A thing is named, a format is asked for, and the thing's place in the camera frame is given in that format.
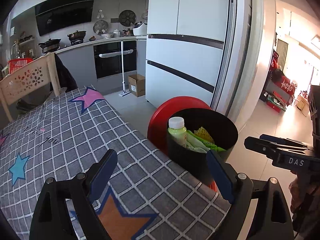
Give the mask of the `person's hand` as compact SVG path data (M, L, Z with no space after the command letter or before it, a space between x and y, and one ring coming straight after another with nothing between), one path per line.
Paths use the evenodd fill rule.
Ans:
M291 193L290 211L292 213L294 213L296 208L303 202L303 199L300 197L301 188L299 183L300 179L299 177L296 177L289 185L289 191Z

